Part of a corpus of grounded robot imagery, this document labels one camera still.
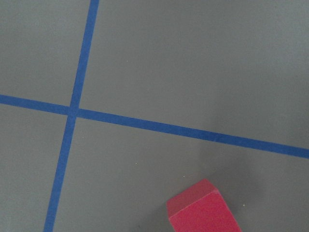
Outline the red block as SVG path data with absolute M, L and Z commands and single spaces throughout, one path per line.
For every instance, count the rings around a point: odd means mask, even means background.
M 166 203 L 176 232 L 240 232 L 219 190 L 207 179 L 187 188 Z

